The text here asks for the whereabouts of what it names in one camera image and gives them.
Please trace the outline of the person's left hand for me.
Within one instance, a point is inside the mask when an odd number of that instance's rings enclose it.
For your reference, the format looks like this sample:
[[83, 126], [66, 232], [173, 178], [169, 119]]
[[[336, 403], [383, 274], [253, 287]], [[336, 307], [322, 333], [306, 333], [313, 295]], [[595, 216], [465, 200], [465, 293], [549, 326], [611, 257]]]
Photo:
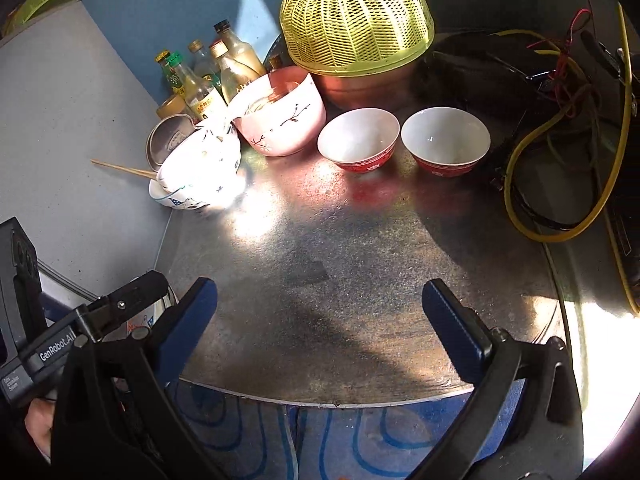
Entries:
[[44, 459], [51, 461], [51, 434], [55, 404], [48, 400], [34, 399], [29, 404], [25, 427]]

